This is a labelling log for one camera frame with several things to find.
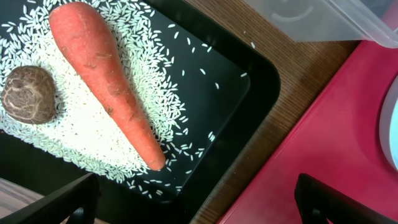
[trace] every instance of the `black object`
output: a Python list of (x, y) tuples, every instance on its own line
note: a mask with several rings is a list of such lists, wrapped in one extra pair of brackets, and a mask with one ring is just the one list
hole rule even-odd
[(294, 196), (303, 224), (398, 224), (308, 174), (299, 175)]
[(92, 224), (100, 194), (96, 176), (86, 174), (35, 203), (0, 219), (0, 224), (56, 224), (69, 216), (67, 224)]
[[(181, 193), (176, 194), (174, 187), (171, 191), (164, 185), (151, 184), (152, 191), (164, 192), (164, 200), (157, 200), (156, 195), (149, 200), (136, 190), (138, 187), (129, 190), (127, 184), (100, 177), (103, 195), (97, 217), (109, 223), (188, 223), (270, 112), (279, 96), (280, 80), (270, 61), (185, 1), (146, 2), (159, 12), (152, 18), (153, 29), (161, 25), (159, 37), (175, 50), (176, 63), (171, 73), (178, 75), (172, 76), (172, 81), (182, 83), (178, 85), (178, 94), (182, 102), (186, 102), (190, 118), (189, 137), (193, 139), (176, 142), (176, 145), (198, 142), (199, 146), (194, 147), (205, 147), (206, 152), (197, 164), (188, 157), (180, 164), (183, 159), (179, 158), (180, 165), (173, 167), (173, 172), (165, 170), (148, 175), (157, 180), (167, 176), (167, 182), (163, 180), (163, 183), (183, 185)], [(3, 1), (0, 24), (17, 21), (23, 4), (24, 0)], [(178, 30), (180, 37), (184, 37), (178, 42), (174, 40), (177, 27), (166, 29), (172, 22), (184, 29)], [(189, 49), (186, 37), (192, 37)], [(203, 42), (213, 46), (209, 54), (201, 46)], [(191, 53), (193, 46), (196, 47), (194, 54)], [(203, 67), (206, 75), (200, 73), (200, 66), (206, 66)], [(248, 76), (241, 78), (244, 72)], [(220, 84), (220, 90), (216, 89), (215, 82)], [(207, 138), (210, 131), (217, 135), (211, 143)], [(185, 174), (189, 169), (193, 170), (192, 174)], [(86, 173), (17, 138), (0, 134), (0, 177), (4, 179), (48, 195)], [(135, 178), (137, 184), (147, 176)]]

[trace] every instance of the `brown wooden surface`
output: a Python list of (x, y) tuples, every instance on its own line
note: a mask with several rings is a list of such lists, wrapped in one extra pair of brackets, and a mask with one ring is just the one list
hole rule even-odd
[[(242, 0), (187, 1), (248, 44), (253, 41), (256, 50), (277, 67), (282, 82), (274, 109), (194, 221), (215, 223), (277, 149), (357, 42), (294, 43)], [(38, 194), (0, 179), (0, 217), (39, 198)]]

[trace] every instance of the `red cutting board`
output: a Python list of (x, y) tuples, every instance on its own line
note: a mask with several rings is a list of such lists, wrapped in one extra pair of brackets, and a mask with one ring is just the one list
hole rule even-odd
[(362, 42), (219, 223), (301, 223), (299, 173), (398, 220), (398, 172), (378, 133), (397, 75), (398, 49)]

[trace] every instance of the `clear plastic container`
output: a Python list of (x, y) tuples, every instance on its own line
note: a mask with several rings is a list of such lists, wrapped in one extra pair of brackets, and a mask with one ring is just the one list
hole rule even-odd
[(398, 0), (244, 0), (296, 41), (373, 40), (398, 48)]

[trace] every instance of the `shiitake mushroom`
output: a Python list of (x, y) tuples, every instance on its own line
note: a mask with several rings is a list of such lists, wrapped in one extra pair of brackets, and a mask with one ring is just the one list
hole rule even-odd
[(37, 66), (17, 67), (7, 77), (1, 103), (12, 118), (44, 124), (55, 117), (55, 85), (51, 75)]

